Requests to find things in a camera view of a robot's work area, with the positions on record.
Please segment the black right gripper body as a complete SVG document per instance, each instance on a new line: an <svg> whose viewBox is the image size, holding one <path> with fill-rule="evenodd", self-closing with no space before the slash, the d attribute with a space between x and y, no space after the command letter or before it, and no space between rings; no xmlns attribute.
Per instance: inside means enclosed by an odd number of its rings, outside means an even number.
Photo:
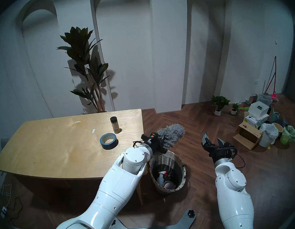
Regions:
<svg viewBox="0 0 295 229"><path fill-rule="evenodd" d="M229 142L225 142L223 146L216 144L208 144L209 157L212 158L213 163L216 163L220 159L233 160L238 154L237 149Z"/></svg>

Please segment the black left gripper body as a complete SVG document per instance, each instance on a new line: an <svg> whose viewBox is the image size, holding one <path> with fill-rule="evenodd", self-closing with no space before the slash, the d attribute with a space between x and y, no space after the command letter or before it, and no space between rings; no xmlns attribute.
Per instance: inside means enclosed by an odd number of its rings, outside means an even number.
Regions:
<svg viewBox="0 0 295 229"><path fill-rule="evenodd" d="M143 144L146 144L152 150L152 154L166 153L166 148L163 146L163 138L157 132L152 132L150 136L142 134L141 140L144 142Z"/></svg>

